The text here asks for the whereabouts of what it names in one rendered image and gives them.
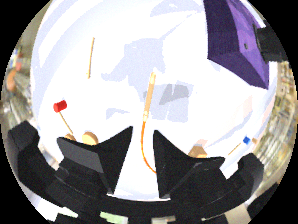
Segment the red cylinder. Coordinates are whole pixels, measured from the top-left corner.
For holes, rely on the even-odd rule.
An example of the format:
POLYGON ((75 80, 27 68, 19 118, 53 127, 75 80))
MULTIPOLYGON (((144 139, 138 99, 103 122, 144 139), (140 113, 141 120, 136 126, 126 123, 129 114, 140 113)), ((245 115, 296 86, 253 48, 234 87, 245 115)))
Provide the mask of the red cylinder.
POLYGON ((65 108, 68 107, 68 103, 65 100, 61 100, 60 103, 53 104, 53 109, 55 109, 55 112, 64 111, 65 108))

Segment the tan wooden disc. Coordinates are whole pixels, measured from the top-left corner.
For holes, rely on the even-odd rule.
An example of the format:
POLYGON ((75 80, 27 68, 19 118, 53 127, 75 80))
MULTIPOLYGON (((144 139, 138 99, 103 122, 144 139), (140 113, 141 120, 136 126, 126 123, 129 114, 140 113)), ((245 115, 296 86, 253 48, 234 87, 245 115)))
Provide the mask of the tan wooden disc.
POLYGON ((65 137, 68 137, 68 139, 71 139, 71 140, 76 140, 74 139, 74 136, 71 135, 71 133, 67 133, 67 135, 65 135, 65 137))
POLYGON ((85 144, 90 144, 90 145, 98 144, 97 136, 93 135, 92 132, 86 131, 84 135, 82 135, 81 139, 82 139, 82 143, 85 143, 85 144))

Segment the light wooden block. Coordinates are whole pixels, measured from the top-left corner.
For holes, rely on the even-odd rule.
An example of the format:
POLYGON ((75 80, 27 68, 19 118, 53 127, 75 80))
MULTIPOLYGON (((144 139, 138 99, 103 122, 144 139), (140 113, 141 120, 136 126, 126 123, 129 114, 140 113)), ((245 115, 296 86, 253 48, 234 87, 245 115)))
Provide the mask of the light wooden block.
POLYGON ((197 147, 197 145, 193 145, 193 148, 190 149, 190 152, 188 153, 188 156, 190 157, 206 157, 208 156, 208 153, 205 152, 205 149, 201 147, 197 147))

